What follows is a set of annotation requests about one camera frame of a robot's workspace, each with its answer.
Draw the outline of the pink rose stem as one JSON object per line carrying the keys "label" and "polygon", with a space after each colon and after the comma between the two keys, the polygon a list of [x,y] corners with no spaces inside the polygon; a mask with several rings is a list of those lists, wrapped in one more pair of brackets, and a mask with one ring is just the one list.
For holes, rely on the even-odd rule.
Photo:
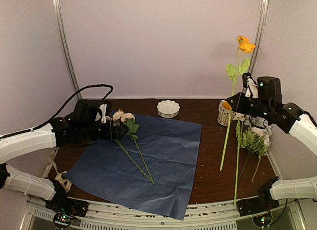
{"label": "pink rose stem", "polygon": [[124,152],[128,155],[128,157],[130,158],[130,160],[134,163],[134,165],[138,168],[138,170],[144,175],[144,177],[152,184],[154,185],[154,180],[153,177],[151,175],[151,172],[148,168],[148,165],[146,163],[146,160],[144,158],[144,155],[138,145],[137,140],[139,139],[139,137],[137,136],[137,132],[139,130],[140,125],[136,122],[136,118],[132,113],[123,113],[122,117],[120,118],[120,120],[122,121],[122,123],[124,123],[128,128],[128,132],[126,133],[126,135],[128,137],[130,137],[130,139],[133,141],[133,143],[135,144],[137,151],[139,153],[139,156],[143,162],[143,165],[146,169],[146,172],[143,170],[143,168],[136,162],[136,160],[130,155],[130,153],[124,148]]}
{"label": "pink rose stem", "polygon": [[141,166],[134,160],[134,158],[130,155],[129,151],[125,149],[125,147],[122,145],[122,143],[118,140],[115,139],[115,142],[117,143],[117,145],[124,151],[124,153],[129,157],[129,159],[134,163],[134,165],[141,171],[141,173],[148,179],[148,181],[154,185],[154,180],[153,177],[151,175],[151,172],[148,168],[148,165],[146,163],[146,160],[143,156],[143,153],[137,143],[137,140],[139,139],[139,137],[136,135],[136,133],[139,130],[140,125],[136,123],[136,118],[132,113],[126,113],[123,109],[119,109],[117,110],[112,117],[107,116],[106,117],[107,120],[109,121],[120,121],[122,122],[124,125],[127,126],[128,131],[126,133],[127,136],[130,137],[130,139],[134,142],[139,155],[142,159],[142,162],[146,168],[147,173],[144,172],[144,170],[141,168]]}

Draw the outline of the white flower stem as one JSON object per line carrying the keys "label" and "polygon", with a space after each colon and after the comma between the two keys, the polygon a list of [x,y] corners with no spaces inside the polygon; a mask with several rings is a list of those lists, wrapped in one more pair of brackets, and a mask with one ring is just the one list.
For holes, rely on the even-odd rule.
{"label": "white flower stem", "polygon": [[236,156],[236,174],[235,174],[235,189],[234,189],[234,204],[237,202],[237,189],[238,189],[238,174],[239,174],[239,155],[240,155],[240,147],[242,143],[243,136],[243,122],[244,117],[241,115],[236,115],[235,120],[236,124],[236,139],[237,139],[237,156]]}

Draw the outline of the blue hydrangea flower bunch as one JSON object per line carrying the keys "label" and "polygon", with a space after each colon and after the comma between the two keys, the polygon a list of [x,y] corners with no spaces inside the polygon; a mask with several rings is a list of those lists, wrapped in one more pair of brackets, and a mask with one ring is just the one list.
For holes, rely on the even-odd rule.
{"label": "blue hydrangea flower bunch", "polygon": [[268,154],[272,136],[271,127],[268,121],[263,118],[253,118],[249,115],[236,114],[236,139],[239,148],[246,149],[247,155],[243,163],[239,177],[241,177],[246,164],[252,156],[257,156],[258,162],[253,173],[252,180],[255,179],[261,159]]}

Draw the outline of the blue wrapping paper sheet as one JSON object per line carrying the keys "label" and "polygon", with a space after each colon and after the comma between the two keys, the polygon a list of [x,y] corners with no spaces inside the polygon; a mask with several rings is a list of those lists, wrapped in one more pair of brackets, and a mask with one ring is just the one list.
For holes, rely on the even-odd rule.
{"label": "blue wrapping paper sheet", "polygon": [[[111,140],[85,148],[66,178],[79,189],[111,203],[182,220],[192,193],[201,125],[136,115],[138,145],[154,180],[152,185]],[[130,137],[120,140],[143,168]]]}

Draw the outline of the orange flower stem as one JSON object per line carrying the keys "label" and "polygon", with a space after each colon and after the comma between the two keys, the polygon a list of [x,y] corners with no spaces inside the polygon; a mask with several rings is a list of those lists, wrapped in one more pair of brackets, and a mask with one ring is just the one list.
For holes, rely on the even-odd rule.
{"label": "orange flower stem", "polygon": [[[250,42],[250,40],[243,35],[237,36],[237,43],[238,43],[238,46],[237,46],[237,50],[236,50],[235,64],[229,63],[226,67],[226,73],[227,73],[229,79],[232,81],[232,93],[231,93],[231,95],[235,94],[236,84],[237,84],[238,78],[240,76],[242,76],[243,73],[248,71],[250,64],[251,64],[251,53],[254,51],[254,49],[256,47],[255,44]],[[225,141],[224,141],[224,146],[223,146],[220,171],[222,171],[223,165],[224,165],[232,117],[233,117],[233,111],[232,111],[232,108],[229,108],[228,126],[227,126],[227,130],[226,130],[226,136],[225,136]]]}

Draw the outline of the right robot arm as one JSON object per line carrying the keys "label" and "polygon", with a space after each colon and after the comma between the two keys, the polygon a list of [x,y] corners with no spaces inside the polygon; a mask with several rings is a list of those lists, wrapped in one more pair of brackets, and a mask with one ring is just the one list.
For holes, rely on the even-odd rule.
{"label": "right robot arm", "polygon": [[[242,75],[245,92],[227,99],[233,111],[252,118],[262,118],[268,125],[275,124],[314,154],[317,152],[317,124],[309,112],[295,103],[283,104],[281,82],[277,77],[261,76],[257,80],[250,73]],[[254,207],[259,211],[272,207],[281,199],[316,199],[317,178],[294,180],[271,179],[258,190]]]}

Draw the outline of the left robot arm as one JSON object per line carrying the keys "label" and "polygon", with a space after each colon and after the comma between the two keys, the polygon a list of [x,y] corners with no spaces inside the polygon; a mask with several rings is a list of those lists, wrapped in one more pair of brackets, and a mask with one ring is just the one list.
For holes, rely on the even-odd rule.
{"label": "left robot arm", "polygon": [[66,117],[54,117],[48,123],[0,137],[0,187],[43,199],[60,212],[71,208],[66,190],[57,180],[38,178],[19,171],[8,161],[34,151],[61,147],[86,140],[121,139],[128,127],[120,118],[110,118],[111,103],[83,99],[77,101]]}

